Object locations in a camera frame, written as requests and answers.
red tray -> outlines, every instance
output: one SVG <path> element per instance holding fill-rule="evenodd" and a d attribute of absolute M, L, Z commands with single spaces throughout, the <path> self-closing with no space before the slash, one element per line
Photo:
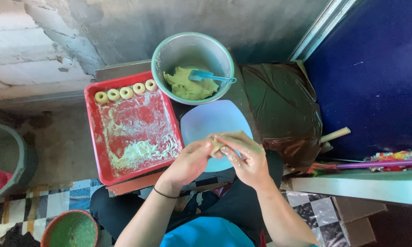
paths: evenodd
<path fill-rule="evenodd" d="M 99 179 L 112 185 L 172 164 L 184 148 L 170 99 L 160 89 L 97 104 L 99 91 L 153 79 L 151 71 L 91 84 L 84 90 Z"/>

wooden stick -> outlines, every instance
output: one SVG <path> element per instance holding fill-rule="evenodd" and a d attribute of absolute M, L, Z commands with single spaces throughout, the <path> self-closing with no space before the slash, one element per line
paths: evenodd
<path fill-rule="evenodd" d="M 322 136 L 322 138 L 320 139 L 320 143 L 324 143 L 337 137 L 344 136 L 345 134 L 349 134 L 350 132 L 351 130 L 348 127 L 344 127 L 336 132 L 332 132 L 330 134 Z"/>

blue wall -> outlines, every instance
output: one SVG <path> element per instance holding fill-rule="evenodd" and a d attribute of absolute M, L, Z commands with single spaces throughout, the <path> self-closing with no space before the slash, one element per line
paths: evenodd
<path fill-rule="evenodd" d="M 412 0 L 365 0 L 305 62 L 337 158 L 412 149 Z"/>

metal bowl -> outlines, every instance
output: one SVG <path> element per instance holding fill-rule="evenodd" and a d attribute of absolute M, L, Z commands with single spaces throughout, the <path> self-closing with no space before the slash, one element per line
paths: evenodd
<path fill-rule="evenodd" d="M 216 39 L 199 32 L 174 34 L 158 45 L 151 59 L 154 80 L 168 97 L 187 105 L 207 104 L 221 98 L 229 90 L 230 83 L 214 80 L 219 88 L 212 96 L 202 100 L 180 98 L 171 92 L 171 86 L 163 78 L 163 72 L 173 75 L 176 67 L 197 68 L 228 78 L 235 73 L 229 51 Z"/>

blue spatula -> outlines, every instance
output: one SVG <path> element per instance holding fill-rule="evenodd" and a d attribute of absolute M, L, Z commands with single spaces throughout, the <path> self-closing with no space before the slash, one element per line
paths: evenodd
<path fill-rule="evenodd" d="M 212 80 L 219 80 L 219 81 L 225 81 L 228 83 L 235 83 L 236 78 L 225 78 L 225 77 L 219 77 L 219 76 L 214 76 L 212 72 L 205 72 L 205 71 L 199 71 L 199 70 L 192 70 L 191 74 L 189 74 L 188 79 L 192 81 L 201 81 L 203 79 L 212 79 Z"/>

